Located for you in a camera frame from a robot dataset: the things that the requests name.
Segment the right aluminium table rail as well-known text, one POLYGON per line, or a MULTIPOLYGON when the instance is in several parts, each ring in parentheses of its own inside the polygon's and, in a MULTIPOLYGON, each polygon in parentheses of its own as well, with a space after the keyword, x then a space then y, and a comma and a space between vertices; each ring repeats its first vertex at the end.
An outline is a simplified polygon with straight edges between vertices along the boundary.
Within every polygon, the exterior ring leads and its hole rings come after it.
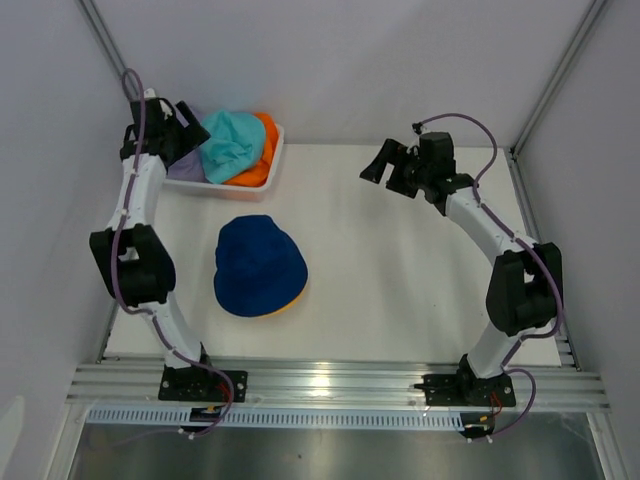
MULTIPOLYGON (((524 222, 525 231, 529 236, 542 240, 543 234, 541 233, 534 213, 533 204, 518 162, 518 156, 514 153, 512 148, 509 148, 505 150, 505 157, 514 186, 516 200, 524 222)), ((576 355, 574 342, 571 339, 570 330, 567 325, 565 302, 562 302, 562 308, 562 322, 555 333, 556 343, 560 347, 559 353, 561 366, 563 368, 572 368, 580 372, 582 368, 576 355)))

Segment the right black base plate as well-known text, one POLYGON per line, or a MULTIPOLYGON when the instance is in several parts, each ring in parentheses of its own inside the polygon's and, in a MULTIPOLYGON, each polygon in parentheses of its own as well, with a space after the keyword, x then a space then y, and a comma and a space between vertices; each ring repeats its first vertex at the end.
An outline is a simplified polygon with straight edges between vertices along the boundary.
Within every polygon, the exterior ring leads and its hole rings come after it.
POLYGON ((515 407, 511 378, 502 374, 490 379, 465 379, 454 374, 427 374, 413 388, 425 395, 428 406, 515 407))

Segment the aluminium mounting rail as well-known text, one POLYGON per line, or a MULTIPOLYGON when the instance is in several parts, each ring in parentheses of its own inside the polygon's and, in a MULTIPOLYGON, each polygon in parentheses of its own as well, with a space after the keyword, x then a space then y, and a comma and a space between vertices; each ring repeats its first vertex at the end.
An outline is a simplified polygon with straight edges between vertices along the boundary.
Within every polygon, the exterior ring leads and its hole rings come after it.
MULTIPOLYGON (((425 404, 414 389, 425 374, 449 374, 451 364, 215 358, 222 370, 248 374, 244 404, 262 408, 407 410, 425 404)), ((155 404, 163 361, 157 356, 108 357, 78 366, 66 401, 155 404)), ((537 392, 535 412, 608 412, 601 377, 569 367, 532 367, 532 380, 512 378, 518 407, 537 392)))

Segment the teal bucket hat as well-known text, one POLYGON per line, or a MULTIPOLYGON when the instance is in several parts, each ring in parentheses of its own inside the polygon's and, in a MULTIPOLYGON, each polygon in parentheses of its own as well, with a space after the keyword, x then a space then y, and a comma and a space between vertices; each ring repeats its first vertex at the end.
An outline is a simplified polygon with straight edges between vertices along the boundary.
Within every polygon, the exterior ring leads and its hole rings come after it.
POLYGON ((199 147, 202 169, 209 183, 223 184, 260 160, 266 128, 255 115, 217 110, 205 115, 201 126, 210 135, 199 147))

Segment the dark blue bucket hat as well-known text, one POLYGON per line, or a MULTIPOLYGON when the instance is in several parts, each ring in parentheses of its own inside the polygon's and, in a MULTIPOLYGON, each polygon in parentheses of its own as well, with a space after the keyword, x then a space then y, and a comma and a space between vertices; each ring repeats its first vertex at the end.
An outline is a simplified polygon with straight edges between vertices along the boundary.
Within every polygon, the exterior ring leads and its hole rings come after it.
POLYGON ((224 225, 215 266, 216 300, 228 313, 245 318, 288 308, 309 280, 298 246, 268 215, 239 216, 224 225))

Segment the yellow bucket hat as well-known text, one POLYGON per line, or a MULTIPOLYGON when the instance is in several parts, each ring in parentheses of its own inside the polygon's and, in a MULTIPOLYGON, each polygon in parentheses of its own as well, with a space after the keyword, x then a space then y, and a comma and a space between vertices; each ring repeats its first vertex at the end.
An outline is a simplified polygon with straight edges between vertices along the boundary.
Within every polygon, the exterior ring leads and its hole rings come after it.
POLYGON ((279 308, 279 309, 277 309, 277 310, 274 310, 273 312, 266 313, 266 314, 262 315, 260 318, 269 318, 269 317, 273 317, 273 316, 276 316, 276 315, 282 314, 282 313, 284 313, 284 312, 286 312, 286 311, 290 310, 291 308, 293 308, 294 306, 296 306, 296 305, 300 302, 300 300, 301 300, 302 298, 304 298, 305 293, 306 293, 306 288, 305 288, 305 289, 303 289, 303 290, 302 290, 302 291, 301 291, 301 292, 300 292, 300 293, 299 293, 299 294, 298 294, 298 295, 297 295, 293 300, 291 300, 289 303, 287 303, 287 304, 286 304, 286 305, 284 305, 283 307, 281 307, 281 308, 279 308))

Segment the orange bucket hat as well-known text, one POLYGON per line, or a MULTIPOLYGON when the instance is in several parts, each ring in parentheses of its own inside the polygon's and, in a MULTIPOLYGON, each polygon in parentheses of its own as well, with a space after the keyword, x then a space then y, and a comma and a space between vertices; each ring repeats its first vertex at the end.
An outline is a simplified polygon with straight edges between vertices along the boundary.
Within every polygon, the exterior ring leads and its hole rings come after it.
POLYGON ((280 134, 273 118, 265 112, 255 112, 265 127, 266 139, 260 159, 254 166, 224 182, 225 185, 258 188, 265 184, 273 164, 275 150, 280 134))

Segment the aluminium frame post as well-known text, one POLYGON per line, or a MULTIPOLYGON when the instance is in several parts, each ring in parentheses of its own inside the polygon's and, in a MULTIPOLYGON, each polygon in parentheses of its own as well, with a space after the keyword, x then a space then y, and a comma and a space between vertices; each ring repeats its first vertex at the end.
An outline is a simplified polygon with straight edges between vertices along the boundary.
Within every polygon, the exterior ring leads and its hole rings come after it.
POLYGON ((144 89, 139 74, 125 62, 120 48, 115 41, 115 37, 112 35, 109 26, 98 8, 97 2, 93 0, 76 0, 75 5, 84 18, 110 71, 118 79, 127 102, 131 103, 134 100, 141 102, 140 112, 142 113, 142 123, 139 127, 144 128, 144 89))
POLYGON ((555 98, 568 80, 573 68, 577 65, 591 37, 595 34, 612 1, 589 1, 585 12, 581 15, 561 54, 547 77, 543 89, 527 114, 524 123, 509 148, 510 157, 517 161, 535 133, 536 128, 551 108, 555 98))

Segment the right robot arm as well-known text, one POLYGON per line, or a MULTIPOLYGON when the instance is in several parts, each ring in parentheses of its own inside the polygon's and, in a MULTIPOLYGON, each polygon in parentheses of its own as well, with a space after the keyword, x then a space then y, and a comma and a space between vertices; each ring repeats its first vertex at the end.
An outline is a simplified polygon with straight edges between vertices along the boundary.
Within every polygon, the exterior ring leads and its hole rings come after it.
POLYGON ((553 243, 520 236, 482 199, 479 180, 458 172, 454 144, 446 132, 427 132, 406 146, 386 140, 362 179, 408 198, 422 193, 457 224, 492 266, 485 306, 489 324, 465 354, 445 394, 479 404, 510 384, 506 366, 522 344, 554 336, 562 323, 562 256, 553 243))

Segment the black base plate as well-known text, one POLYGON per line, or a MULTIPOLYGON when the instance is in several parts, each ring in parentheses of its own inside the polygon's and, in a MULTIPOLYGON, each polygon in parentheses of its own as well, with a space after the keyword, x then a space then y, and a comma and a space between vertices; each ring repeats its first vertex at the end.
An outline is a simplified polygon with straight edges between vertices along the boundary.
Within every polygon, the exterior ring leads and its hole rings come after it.
POLYGON ((228 401, 230 389, 227 382, 218 374, 198 367, 170 368, 163 370, 158 399, 174 402, 213 402, 228 401))
POLYGON ((427 374, 413 388, 425 395, 428 406, 515 407, 511 378, 502 374, 490 379, 465 379, 454 374, 427 374))

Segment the right aluminium frame post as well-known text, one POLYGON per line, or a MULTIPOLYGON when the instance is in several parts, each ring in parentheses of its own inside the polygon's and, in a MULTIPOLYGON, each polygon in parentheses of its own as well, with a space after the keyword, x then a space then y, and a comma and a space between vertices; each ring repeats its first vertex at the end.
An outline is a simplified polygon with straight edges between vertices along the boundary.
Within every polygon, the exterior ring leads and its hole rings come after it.
POLYGON ((510 157, 517 161, 535 133, 536 128, 551 108, 555 98, 568 80, 573 68, 577 65, 591 37, 595 34, 612 1, 589 1, 585 12, 581 15, 561 54, 547 77, 543 89, 527 114, 524 123, 509 148, 510 157))

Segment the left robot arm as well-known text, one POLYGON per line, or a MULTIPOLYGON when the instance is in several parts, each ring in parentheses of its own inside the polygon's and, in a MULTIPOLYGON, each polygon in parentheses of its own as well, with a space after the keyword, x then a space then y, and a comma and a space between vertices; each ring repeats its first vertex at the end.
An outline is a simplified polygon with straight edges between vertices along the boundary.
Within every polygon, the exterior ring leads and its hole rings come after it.
POLYGON ((130 108, 117 204, 107 226, 90 234, 89 246, 110 296, 127 315, 143 319, 163 347, 161 393, 181 389, 201 401, 214 393, 216 376, 178 305, 175 265, 154 220, 170 166, 209 135, 185 103, 172 105, 152 91, 130 108))

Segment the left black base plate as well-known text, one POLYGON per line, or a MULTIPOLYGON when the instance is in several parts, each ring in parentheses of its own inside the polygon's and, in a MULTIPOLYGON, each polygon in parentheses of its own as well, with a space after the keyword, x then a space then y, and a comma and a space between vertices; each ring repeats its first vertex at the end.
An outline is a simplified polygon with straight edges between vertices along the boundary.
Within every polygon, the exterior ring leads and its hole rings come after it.
POLYGON ((213 402, 228 401, 230 389, 227 382, 218 374, 198 367, 170 368, 163 370, 158 399, 174 402, 213 402))

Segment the lavender bucket hat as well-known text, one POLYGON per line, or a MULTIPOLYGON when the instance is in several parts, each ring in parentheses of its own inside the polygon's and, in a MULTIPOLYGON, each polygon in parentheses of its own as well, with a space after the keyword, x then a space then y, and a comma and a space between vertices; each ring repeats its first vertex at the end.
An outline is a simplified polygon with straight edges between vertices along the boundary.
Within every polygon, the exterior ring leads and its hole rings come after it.
POLYGON ((170 180, 204 183, 205 173, 198 149, 188 153, 169 167, 167 178, 170 180))

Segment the white plastic bin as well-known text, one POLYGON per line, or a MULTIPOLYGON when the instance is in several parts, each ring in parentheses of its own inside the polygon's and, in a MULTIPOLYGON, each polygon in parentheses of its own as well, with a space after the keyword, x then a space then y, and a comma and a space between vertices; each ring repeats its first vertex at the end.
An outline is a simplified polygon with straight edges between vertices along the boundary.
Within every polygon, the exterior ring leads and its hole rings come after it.
POLYGON ((278 142, 274 149, 273 162, 265 183, 259 187, 244 187, 223 184, 211 184, 202 182, 188 182, 166 179, 163 186, 170 191, 182 195, 202 196, 223 200, 262 202, 277 185, 280 175, 280 164, 284 150, 285 130, 280 124, 276 124, 278 142))

